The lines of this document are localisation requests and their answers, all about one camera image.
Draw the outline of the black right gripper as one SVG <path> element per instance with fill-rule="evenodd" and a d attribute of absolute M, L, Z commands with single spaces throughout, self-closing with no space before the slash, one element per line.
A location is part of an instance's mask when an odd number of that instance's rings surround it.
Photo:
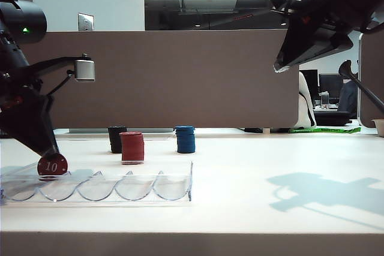
<path fill-rule="evenodd" d="M 270 0 L 273 12 L 289 23 L 274 63 L 277 73 L 349 50 L 354 30 L 354 0 Z M 315 35 L 330 33 L 330 38 Z"/>

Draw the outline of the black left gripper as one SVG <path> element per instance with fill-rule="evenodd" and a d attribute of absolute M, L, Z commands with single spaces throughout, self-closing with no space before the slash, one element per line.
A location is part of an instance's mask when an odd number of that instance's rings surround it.
<path fill-rule="evenodd" d="M 41 76 L 70 64 L 74 56 L 29 65 L 24 55 L 1 55 L 1 130 L 40 156 L 59 152 L 49 115 L 58 88 L 40 94 Z"/>

